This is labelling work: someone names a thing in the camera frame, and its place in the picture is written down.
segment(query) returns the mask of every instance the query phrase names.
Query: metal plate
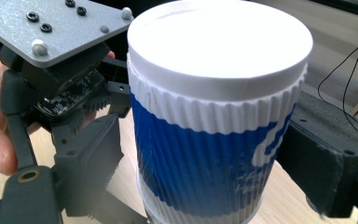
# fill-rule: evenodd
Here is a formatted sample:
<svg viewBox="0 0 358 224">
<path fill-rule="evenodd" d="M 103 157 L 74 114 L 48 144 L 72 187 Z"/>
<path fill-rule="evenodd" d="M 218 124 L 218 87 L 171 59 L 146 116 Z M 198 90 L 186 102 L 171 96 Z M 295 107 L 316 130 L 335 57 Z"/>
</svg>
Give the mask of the metal plate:
<svg viewBox="0 0 358 224">
<path fill-rule="evenodd" d="M 87 10 L 77 14 L 78 7 Z M 36 13 L 37 22 L 27 19 L 27 13 Z M 128 29 L 131 20 L 123 19 L 122 10 L 89 0 L 76 0 L 68 7 L 65 0 L 0 0 L 0 42 L 37 67 L 49 67 Z M 41 25 L 52 30 L 44 33 Z M 33 52 L 33 42 L 39 39 L 47 46 L 46 55 Z"/>
</svg>

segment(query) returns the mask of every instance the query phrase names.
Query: black screw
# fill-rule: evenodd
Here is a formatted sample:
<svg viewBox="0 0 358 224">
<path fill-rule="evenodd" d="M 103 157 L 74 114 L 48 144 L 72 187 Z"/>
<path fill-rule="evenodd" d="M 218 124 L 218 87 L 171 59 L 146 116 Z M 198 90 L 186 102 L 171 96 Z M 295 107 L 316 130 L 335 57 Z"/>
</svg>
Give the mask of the black screw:
<svg viewBox="0 0 358 224">
<path fill-rule="evenodd" d="M 27 13 L 27 19 L 31 22 L 38 22 L 39 21 L 39 15 L 35 12 L 28 12 Z"/>
<path fill-rule="evenodd" d="M 79 16 L 86 16 L 86 8 L 85 7 L 78 7 L 77 8 L 77 15 Z"/>
<path fill-rule="evenodd" d="M 65 4 L 66 4 L 68 7 L 74 7 L 76 3 L 75 3 L 74 0 L 65 0 Z"/>
<path fill-rule="evenodd" d="M 50 33 L 53 28 L 51 27 L 50 24 L 48 23 L 43 23 L 41 26 L 40 26 L 40 30 L 43 32 L 43 33 Z"/>
</svg>

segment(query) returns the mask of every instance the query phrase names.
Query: wire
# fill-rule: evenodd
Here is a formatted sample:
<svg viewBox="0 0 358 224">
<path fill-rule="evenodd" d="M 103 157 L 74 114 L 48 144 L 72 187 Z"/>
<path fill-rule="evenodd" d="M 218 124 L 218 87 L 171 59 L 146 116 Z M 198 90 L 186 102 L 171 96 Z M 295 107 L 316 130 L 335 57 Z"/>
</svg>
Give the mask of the wire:
<svg viewBox="0 0 358 224">
<path fill-rule="evenodd" d="M 321 83 L 320 83 L 319 86 L 318 86 L 318 95 L 319 95 L 319 97 L 320 97 L 323 101 L 327 102 L 327 101 L 322 97 L 322 95 L 321 95 L 321 87 L 322 87 L 322 85 L 323 85 L 323 84 L 325 83 L 325 81 L 326 81 L 327 79 L 329 79 L 329 78 L 333 75 L 333 73 L 334 73 L 342 64 L 344 64 L 344 63 L 352 56 L 352 54 L 353 54 L 354 52 L 356 52 L 357 50 L 358 50 L 358 47 L 357 47 L 356 49 L 354 49 L 337 67 L 335 67 L 335 68 L 329 73 L 329 75 L 328 75 L 327 77 L 325 77 L 325 78 L 321 81 Z M 358 125 L 358 120 L 355 119 L 355 118 L 354 118 L 353 116 L 351 116 L 350 114 L 348 114 L 348 113 L 346 112 L 346 110 L 345 110 L 345 99 L 346 99 L 346 96 L 347 96 L 348 87 L 349 87 L 349 85 L 350 85 L 350 83 L 351 83 L 351 79 L 352 79 L 352 77 L 353 77 L 353 75 L 354 75 L 354 71 L 355 71 L 355 69 L 356 69 L 357 64 L 358 64 L 358 56 L 357 56 L 357 58 L 356 58 L 355 65 L 354 65 L 354 67 L 353 67 L 353 69 L 352 69 L 352 71 L 351 71 L 351 75 L 350 75 L 350 78 L 348 79 L 347 85 L 345 86 L 344 94 L 343 94 L 343 97 L 342 97 L 342 111 L 343 111 L 343 113 L 344 113 L 344 116 L 345 116 L 345 119 L 347 120 L 347 122 L 352 126 L 352 128 L 353 128 L 354 130 L 356 130 L 356 131 L 358 132 L 358 128 L 351 122 L 350 119 L 352 119 L 357 125 Z"/>
</svg>

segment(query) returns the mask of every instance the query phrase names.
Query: white wall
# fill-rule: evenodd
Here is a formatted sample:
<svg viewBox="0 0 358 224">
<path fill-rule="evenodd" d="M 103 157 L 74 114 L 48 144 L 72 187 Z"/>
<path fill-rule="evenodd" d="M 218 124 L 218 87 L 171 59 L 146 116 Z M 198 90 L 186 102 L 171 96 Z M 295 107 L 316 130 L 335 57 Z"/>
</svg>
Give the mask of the white wall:
<svg viewBox="0 0 358 224">
<path fill-rule="evenodd" d="M 315 88 L 320 81 L 339 65 L 354 49 L 358 47 L 358 16 L 348 12 L 326 7 L 308 0 L 254 0 L 285 11 L 310 29 L 314 38 L 314 48 L 310 55 L 308 86 L 304 91 L 317 95 Z M 357 53 L 344 63 L 323 85 L 326 99 L 341 107 L 344 87 L 351 74 Z M 358 103 L 358 65 L 353 82 L 350 85 L 346 104 L 347 111 Z"/>
</svg>

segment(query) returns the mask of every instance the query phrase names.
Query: cup lid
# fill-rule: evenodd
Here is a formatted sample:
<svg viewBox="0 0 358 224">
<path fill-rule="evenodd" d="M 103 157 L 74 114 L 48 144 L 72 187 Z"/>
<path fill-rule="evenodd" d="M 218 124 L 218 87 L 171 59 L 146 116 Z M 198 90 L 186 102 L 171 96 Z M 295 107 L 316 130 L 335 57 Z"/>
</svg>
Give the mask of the cup lid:
<svg viewBox="0 0 358 224">
<path fill-rule="evenodd" d="M 298 19 L 247 1 L 175 1 L 131 24 L 133 70 L 169 91 L 246 100 L 281 91 L 302 76 L 312 37 Z"/>
</svg>

